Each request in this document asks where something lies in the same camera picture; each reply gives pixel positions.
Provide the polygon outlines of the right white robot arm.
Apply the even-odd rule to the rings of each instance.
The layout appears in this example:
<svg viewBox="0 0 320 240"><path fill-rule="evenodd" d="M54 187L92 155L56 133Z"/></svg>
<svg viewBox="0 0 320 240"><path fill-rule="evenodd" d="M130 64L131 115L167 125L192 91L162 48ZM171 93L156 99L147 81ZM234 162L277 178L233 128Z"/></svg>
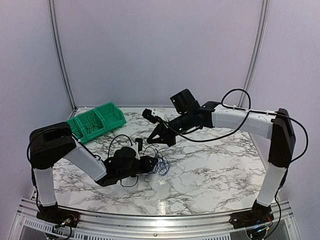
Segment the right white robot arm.
<svg viewBox="0 0 320 240"><path fill-rule="evenodd" d="M252 224L260 223L283 187L290 165L306 153L309 136L305 126L292 118L284 108L276 111L253 109L251 100L247 107L228 105L223 99L199 104L189 89L173 95L170 100L179 114L172 120L155 109L145 109L142 113L146 120L156 125L147 138L149 144L171 147L176 144L177 136L193 143L208 143L237 132L245 132L269 142L266 174L252 209L247 214ZM298 156L294 156L294 124L301 128L305 136L305 149ZM230 132L209 139L192 139L187 136L202 128L229 129Z"/></svg>

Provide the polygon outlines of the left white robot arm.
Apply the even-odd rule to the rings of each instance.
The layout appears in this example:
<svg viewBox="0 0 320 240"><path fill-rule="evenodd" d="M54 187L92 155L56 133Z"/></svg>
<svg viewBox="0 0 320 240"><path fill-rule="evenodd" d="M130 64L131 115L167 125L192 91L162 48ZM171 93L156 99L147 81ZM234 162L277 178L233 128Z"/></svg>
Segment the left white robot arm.
<svg viewBox="0 0 320 240"><path fill-rule="evenodd" d="M139 141L132 142L102 160L72 133L71 126L65 121L33 130L29 135L26 156L31 165L39 212L53 223L63 219L53 180L53 167L61 159L78 167L99 186L107 187L154 170L158 160L148 155L141 156L141 148Z"/></svg>

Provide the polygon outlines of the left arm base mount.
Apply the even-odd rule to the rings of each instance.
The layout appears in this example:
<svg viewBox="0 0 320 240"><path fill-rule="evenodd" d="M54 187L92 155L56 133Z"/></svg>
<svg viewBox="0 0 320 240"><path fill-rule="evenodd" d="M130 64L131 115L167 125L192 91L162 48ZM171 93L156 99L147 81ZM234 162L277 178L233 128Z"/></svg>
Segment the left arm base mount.
<svg viewBox="0 0 320 240"><path fill-rule="evenodd" d="M36 201L36 206L38 208L37 219L56 224L59 227L69 225L75 228L78 225L80 213L60 208L57 201L50 205L42 205L40 201Z"/></svg>

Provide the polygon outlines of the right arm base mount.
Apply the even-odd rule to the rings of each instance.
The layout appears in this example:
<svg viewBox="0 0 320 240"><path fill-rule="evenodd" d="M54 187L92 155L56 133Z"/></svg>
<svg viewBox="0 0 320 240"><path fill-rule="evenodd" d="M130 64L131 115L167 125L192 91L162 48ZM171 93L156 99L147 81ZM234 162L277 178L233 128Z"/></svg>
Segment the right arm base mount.
<svg viewBox="0 0 320 240"><path fill-rule="evenodd" d="M271 205L264 206L255 200L251 209L232 213L229 223L233 225L234 229L240 229L270 223L273 220Z"/></svg>

